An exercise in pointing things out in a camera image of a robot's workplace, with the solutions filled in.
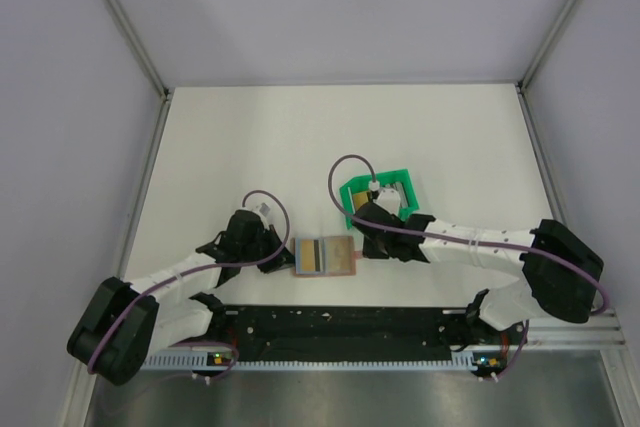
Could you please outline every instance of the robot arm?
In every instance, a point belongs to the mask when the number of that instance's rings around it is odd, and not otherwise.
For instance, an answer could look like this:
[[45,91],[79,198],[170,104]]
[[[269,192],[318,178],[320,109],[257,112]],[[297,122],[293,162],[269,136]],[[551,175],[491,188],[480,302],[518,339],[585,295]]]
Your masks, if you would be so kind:
[[[167,279],[174,282],[140,299],[102,350],[94,370],[114,385],[127,382],[149,355],[182,340],[207,332],[216,311],[216,300],[206,292],[222,285],[239,273],[237,268],[207,269],[182,277],[196,267],[214,263],[246,263],[265,259],[282,245],[261,204],[249,211],[237,210],[227,225],[210,243],[177,264],[147,277],[124,282],[115,277],[97,289],[67,343],[67,351],[88,364],[115,319],[138,297]],[[293,255],[283,249],[267,263],[259,265],[269,273],[293,264]]]
[[497,331],[535,317],[587,322],[596,290],[590,283],[547,258],[508,248],[516,245],[555,254],[598,280],[602,260],[561,223],[542,220],[532,230],[507,231],[463,227],[424,214],[413,214],[402,222],[390,213],[397,212],[399,202],[394,189],[381,189],[355,217],[432,237],[391,233],[354,222],[365,235],[364,257],[452,262],[511,275],[513,283],[479,293],[468,308],[469,322],[480,320]]

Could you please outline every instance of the gray panel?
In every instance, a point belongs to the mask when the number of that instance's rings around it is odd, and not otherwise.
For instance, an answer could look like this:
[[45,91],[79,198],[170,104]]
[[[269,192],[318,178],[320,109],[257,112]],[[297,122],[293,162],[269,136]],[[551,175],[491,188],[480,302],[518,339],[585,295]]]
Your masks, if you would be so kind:
[[[116,408],[166,373],[104,388]],[[499,384],[469,373],[237,373],[205,387],[159,384],[115,417],[94,405],[86,427],[615,427],[617,409],[597,352],[526,353]]]
[[522,77],[564,0],[121,0],[170,86]]
[[0,411],[54,425],[159,103],[102,0],[0,0]]
[[584,0],[529,92],[572,227],[640,360],[640,0]]

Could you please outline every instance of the cable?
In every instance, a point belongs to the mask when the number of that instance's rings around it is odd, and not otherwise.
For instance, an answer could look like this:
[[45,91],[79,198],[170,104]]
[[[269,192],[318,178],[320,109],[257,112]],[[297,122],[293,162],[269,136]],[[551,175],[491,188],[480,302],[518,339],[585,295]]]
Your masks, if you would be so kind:
[[[278,204],[278,207],[280,207],[280,209],[282,210],[282,214],[284,215],[284,220],[285,220],[285,224],[286,224],[286,231],[285,231],[284,238],[282,240],[282,244],[280,244],[280,247],[278,247],[273,254],[265,257],[262,260],[258,260],[257,262],[238,262],[238,263],[222,263],[221,262],[221,263],[218,263],[218,264],[201,265],[201,266],[194,267],[192,269],[184,271],[181,274],[182,278],[188,277],[188,276],[193,275],[193,274],[197,274],[198,272],[202,272],[204,270],[214,269],[214,268],[218,268],[218,267],[219,268],[241,268],[241,267],[249,267],[249,266],[252,266],[252,265],[265,264],[265,263],[275,259],[280,254],[280,252],[282,252],[282,250],[287,245],[287,241],[289,240],[289,234],[290,234],[290,231],[291,231],[291,222],[289,220],[289,214],[287,213],[287,209],[285,209],[284,205],[282,205],[282,202],[280,202],[276,198],[275,195],[267,192],[266,190],[252,190],[251,192],[249,192],[247,195],[244,196],[244,199],[242,199],[242,206],[243,207],[245,206],[245,204],[247,202],[247,199],[249,197],[251,197],[252,195],[254,195],[254,194],[266,195],[267,197],[271,198],[271,200],[273,200],[276,204]],[[94,372],[94,367],[95,367],[96,361],[98,360],[98,357],[100,357],[100,354],[104,350],[104,347],[107,345],[109,340],[111,340],[111,337],[113,337],[113,334],[118,330],[118,328],[120,327],[122,322],[124,322],[124,319],[127,318],[129,313],[133,309],[133,306],[140,299],[146,297],[147,295],[152,294],[153,292],[161,289],[162,287],[165,287],[165,286],[175,282],[176,280],[177,280],[176,277],[171,277],[169,279],[163,280],[162,282],[158,282],[157,284],[149,287],[144,292],[138,294],[138,296],[131,301],[131,303],[122,311],[122,313],[118,316],[118,318],[111,325],[111,327],[109,327],[109,330],[107,330],[107,333],[100,340],[100,342],[98,343],[98,346],[93,351],[93,355],[91,356],[91,358],[89,359],[89,362],[87,363],[87,370],[88,370],[89,374],[94,374],[95,373]]]
[[[371,165],[371,163],[368,160],[366,160],[361,155],[356,155],[356,154],[343,155],[338,160],[336,160],[336,162],[331,166],[331,170],[329,170],[329,178],[328,178],[329,197],[331,197],[332,202],[338,208],[338,210],[343,215],[345,215],[349,219],[351,219],[352,222],[357,222],[357,223],[365,225],[367,227],[383,230],[385,232],[394,232],[396,234],[405,234],[405,235],[415,235],[415,236],[418,236],[418,237],[425,237],[425,238],[428,238],[428,239],[444,240],[444,241],[453,242],[453,243],[456,243],[456,244],[464,244],[464,245],[468,245],[469,244],[469,241],[466,240],[466,239],[460,239],[458,237],[452,237],[450,235],[436,234],[436,233],[433,233],[433,232],[423,232],[423,231],[419,231],[419,230],[402,229],[402,228],[399,228],[399,227],[390,227],[390,226],[386,226],[386,225],[382,225],[382,224],[377,224],[375,222],[369,222],[368,220],[359,219],[358,217],[353,215],[351,212],[348,212],[344,207],[342,207],[342,205],[340,205],[340,202],[338,202],[338,199],[336,198],[335,194],[333,193],[333,174],[334,174],[336,168],[342,162],[344,162],[347,159],[357,159],[357,160],[360,160],[360,161],[364,162],[365,165],[367,166],[367,168],[369,169],[369,171],[371,172],[371,179],[374,182],[376,181],[376,173],[373,170],[373,166]],[[600,284],[600,282],[598,282],[596,279],[591,277],[589,274],[587,274],[586,272],[581,270],[576,265],[574,265],[571,262],[563,259],[562,257],[559,257],[559,256],[557,256],[555,254],[552,254],[551,252],[547,252],[547,251],[541,250],[541,249],[536,249],[535,247],[528,247],[526,245],[508,244],[508,243],[505,243],[505,242],[478,241],[478,242],[475,243],[475,245],[477,245],[478,247],[489,247],[489,248],[492,248],[492,249],[509,249],[509,250],[515,250],[516,252],[525,252],[525,253],[528,253],[528,254],[540,255],[542,257],[546,257],[547,259],[551,260],[552,262],[560,264],[565,269],[570,270],[574,274],[578,275],[582,279],[584,279],[587,282],[589,282],[593,287],[596,288],[596,290],[598,292],[600,292],[600,295],[602,296],[602,305],[598,309],[592,311],[591,315],[599,315],[599,314],[604,313],[609,308],[609,306],[611,304],[610,298],[609,298],[609,294],[607,293],[605,288],[602,286],[602,284]]]
[[507,363],[507,366],[504,368],[504,370],[502,372],[500,372],[499,374],[496,374],[495,377],[493,377],[493,376],[491,376],[491,377],[483,377],[483,379],[485,379],[485,380],[495,380],[496,382],[498,382],[505,375],[507,375],[507,372],[509,372],[509,370],[511,370],[513,368],[513,365],[516,363],[516,360],[518,360],[518,357],[520,357],[520,354],[522,353],[522,348],[524,347],[524,344],[527,343],[527,334],[529,334],[529,321],[525,320],[524,321],[524,330],[522,331],[522,338],[520,339],[520,343],[518,344],[518,348],[513,353],[513,357],[511,357],[511,360],[509,360],[509,362]]

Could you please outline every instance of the white wall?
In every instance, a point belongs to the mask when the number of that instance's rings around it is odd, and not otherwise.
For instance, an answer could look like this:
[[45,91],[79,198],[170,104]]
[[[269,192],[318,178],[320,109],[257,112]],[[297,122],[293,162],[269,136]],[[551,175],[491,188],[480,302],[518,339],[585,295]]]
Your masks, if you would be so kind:
[[531,89],[572,226],[640,361],[640,0],[584,0]]
[[0,0],[0,412],[54,425],[159,101],[101,0]]
[[519,80],[564,0],[121,0],[170,86]]

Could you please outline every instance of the green 3d-printed part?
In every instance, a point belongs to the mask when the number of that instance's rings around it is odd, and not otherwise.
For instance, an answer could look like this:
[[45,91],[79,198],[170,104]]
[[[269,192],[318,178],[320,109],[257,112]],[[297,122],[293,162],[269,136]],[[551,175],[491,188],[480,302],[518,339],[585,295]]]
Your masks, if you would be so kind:
[[[376,174],[376,178],[378,182],[380,182],[380,187],[393,187],[393,184],[396,183],[402,184],[406,205],[404,207],[401,206],[400,211],[398,212],[398,217],[400,217],[401,220],[407,220],[413,212],[420,208],[418,200],[416,199],[416,194],[413,191],[411,177],[409,176],[409,171],[407,169],[382,172],[380,174]],[[371,175],[361,175],[359,177],[354,177],[340,187],[340,200],[347,212],[351,214],[355,213],[351,196],[359,192],[366,192],[369,190],[369,182],[371,182]],[[351,229],[353,227],[351,219],[348,217],[345,218],[345,223],[347,224],[347,229]]]

